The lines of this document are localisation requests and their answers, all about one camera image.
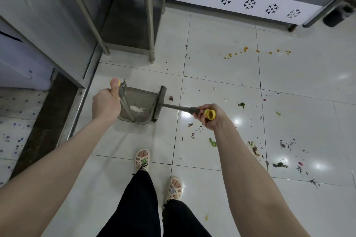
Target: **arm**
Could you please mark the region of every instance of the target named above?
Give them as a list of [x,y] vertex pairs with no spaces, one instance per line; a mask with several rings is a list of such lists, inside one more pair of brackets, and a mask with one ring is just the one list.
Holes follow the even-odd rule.
[[40,236],[45,230],[94,147],[120,114],[118,79],[110,84],[111,90],[93,97],[93,120],[88,125],[0,190],[2,236]]
[[230,211],[241,237],[309,237],[225,112],[216,104],[201,109],[216,111],[213,121],[205,119],[202,110],[194,117],[214,131]]

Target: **woven sandal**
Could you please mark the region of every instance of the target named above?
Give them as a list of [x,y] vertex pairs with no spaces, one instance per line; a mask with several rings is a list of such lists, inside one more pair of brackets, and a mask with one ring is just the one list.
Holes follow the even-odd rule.
[[[172,184],[172,182],[174,180],[177,180],[180,183],[180,185],[181,185],[180,188],[176,188]],[[182,193],[183,193],[183,183],[182,183],[182,181],[177,177],[172,177],[171,180],[169,181],[168,191],[167,191],[166,198],[164,200],[164,204],[166,204],[168,200],[179,200],[180,196],[182,195]]]
[[[139,153],[141,151],[146,151],[147,152],[147,155],[145,157],[139,157]],[[149,171],[149,150],[147,149],[141,149],[139,150],[137,153],[136,153],[136,156],[135,156],[135,169],[136,169],[136,172],[138,172],[140,169],[148,172]]]

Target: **foot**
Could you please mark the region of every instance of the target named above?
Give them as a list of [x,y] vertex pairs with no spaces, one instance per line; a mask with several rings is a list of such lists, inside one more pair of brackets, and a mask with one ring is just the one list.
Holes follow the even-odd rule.
[[164,200],[164,204],[166,204],[168,200],[179,200],[182,192],[183,185],[181,180],[177,177],[172,177],[169,181],[168,191],[166,199]]
[[138,171],[149,171],[149,151],[139,150],[135,158],[135,169]]

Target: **black pants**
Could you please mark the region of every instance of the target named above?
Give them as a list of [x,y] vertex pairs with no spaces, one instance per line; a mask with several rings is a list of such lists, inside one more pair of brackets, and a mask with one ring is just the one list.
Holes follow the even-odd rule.
[[[163,236],[211,237],[188,206],[179,200],[169,200],[162,217]],[[98,234],[98,237],[106,236],[161,236],[157,195],[148,172],[138,171],[127,185],[118,208]]]

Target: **hand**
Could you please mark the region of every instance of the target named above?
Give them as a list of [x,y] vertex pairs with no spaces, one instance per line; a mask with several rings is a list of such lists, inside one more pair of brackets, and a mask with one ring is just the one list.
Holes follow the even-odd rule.
[[111,89],[100,90],[93,96],[93,120],[102,120],[111,125],[116,121],[121,111],[118,78],[113,78],[110,81],[110,87]]
[[[200,112],[198,114],[194,113],[193,116],[195,119],[200,120],[201,123],[208,129],[210,130],[215,130],[217,127],[221,125],[222,122],[224,122],[226,119],[229,120],[228,116],[226,113],[221,109],[218,105],[216,104],[205,104],[203,106],[198,107],[200,109]],[[207,117],[204,115],[204,110],[205,109],[211,109],[215,110],[216,117],[214,120],[209,120]]]

